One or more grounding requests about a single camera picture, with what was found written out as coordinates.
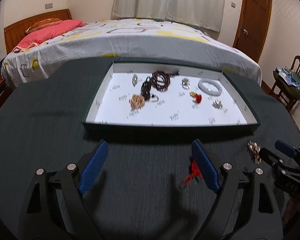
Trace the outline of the right hand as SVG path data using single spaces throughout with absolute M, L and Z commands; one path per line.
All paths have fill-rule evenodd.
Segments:
M 290 198 L 282 217 L 283 239 L 300 239 L 300 202 Z

